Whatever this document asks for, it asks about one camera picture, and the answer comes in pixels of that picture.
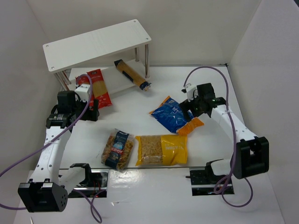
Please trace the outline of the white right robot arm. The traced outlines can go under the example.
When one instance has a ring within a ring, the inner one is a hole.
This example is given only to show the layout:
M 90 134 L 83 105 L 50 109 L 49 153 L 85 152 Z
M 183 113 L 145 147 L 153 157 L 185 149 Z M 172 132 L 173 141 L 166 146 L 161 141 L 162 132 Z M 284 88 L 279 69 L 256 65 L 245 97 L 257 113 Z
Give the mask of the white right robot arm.
M 207 114 L 217 122 L 232 140 L 235 160 L 230 162 L 237 179 L 243 179 L 269 171 L 269 141 L 250 131 L 233 113 L 226 97 L 216 97 L 211 83 L 187 84 L 182 89 L 187 99 L 179 104 L 187 121 Z

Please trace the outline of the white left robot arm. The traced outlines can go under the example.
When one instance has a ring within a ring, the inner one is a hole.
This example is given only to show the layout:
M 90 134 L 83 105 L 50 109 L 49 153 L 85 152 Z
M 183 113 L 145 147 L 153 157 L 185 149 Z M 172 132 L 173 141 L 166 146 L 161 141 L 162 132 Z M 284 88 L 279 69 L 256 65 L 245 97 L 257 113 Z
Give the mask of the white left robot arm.
M 59 175 L 66 144 L 74 125 L 79 120 L 97 121 L 99 113 L 89 106 L 91 91 L 61 91 L 46 120 L 46 139 L 37 166 L 25 183 L 20 183 L 18 194 L 26 210 L 35 212 L 62 212 L 68 195 L 78 185 L 90 182 L 88 163 L 74 163 L 66 174 Z

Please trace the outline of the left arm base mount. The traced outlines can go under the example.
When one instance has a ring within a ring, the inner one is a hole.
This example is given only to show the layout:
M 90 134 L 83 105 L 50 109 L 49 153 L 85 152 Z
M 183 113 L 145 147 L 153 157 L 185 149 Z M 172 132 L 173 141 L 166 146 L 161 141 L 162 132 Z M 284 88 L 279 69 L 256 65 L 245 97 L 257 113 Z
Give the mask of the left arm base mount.
M 108 169 L 92 169 L 88 182 L 76 185 L 74 190 L 68 195 L 69 198 L 83 198 L 77 191 L 83 193 L 87 198 L 106 198 L 108 183 Z

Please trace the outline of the blue and orange pasta bag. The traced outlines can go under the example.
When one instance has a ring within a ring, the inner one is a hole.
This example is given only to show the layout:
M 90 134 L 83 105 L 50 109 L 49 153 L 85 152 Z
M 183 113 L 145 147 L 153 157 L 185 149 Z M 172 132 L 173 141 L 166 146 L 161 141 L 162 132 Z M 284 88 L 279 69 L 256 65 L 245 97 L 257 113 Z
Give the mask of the blue and orange pasta bag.
M 187 136 L 197 127 L 203 126 L 204 123 L 193 117 L 191 113 L 191 121 L 187 121 L 184 116 L 179 103 L 168 96 L 155 110 L 149 112 L 161 125 L 168 131 L 181 136 Z

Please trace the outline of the red spaghetti pack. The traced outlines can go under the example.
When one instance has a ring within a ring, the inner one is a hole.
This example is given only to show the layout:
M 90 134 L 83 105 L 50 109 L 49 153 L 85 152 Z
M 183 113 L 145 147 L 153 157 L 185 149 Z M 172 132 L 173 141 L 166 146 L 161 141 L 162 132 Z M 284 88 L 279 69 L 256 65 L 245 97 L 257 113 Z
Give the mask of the red spaghetti pack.
M 79 77 L 76 77 L 76 86 L 79 87 L 82 84 L 90 84 L 89 83 L 89 79 L 86 76 L 86 74 L 83 74 L 83 75 L 81 75 Z
M 92 80 L 93 84 L 93 96 L 89 104 L 90 108 L 93 107 L 95 99 L 99 101 L 98 108 L 112 106 L 110 96 L 107 91 L 107 87 L 100 69 L 92 70 L 87 73 Z

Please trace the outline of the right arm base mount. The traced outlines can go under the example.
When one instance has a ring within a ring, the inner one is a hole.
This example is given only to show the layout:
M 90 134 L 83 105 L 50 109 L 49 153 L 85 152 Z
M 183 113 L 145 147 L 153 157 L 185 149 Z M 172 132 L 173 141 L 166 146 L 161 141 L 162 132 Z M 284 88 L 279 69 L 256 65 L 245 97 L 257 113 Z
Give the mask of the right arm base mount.
M 225 175 L 215 175 L 211 168 L 198 167 L 190 168 L 186 179 L 191 182 L 192 196 L 215 195 L 216 183 Z

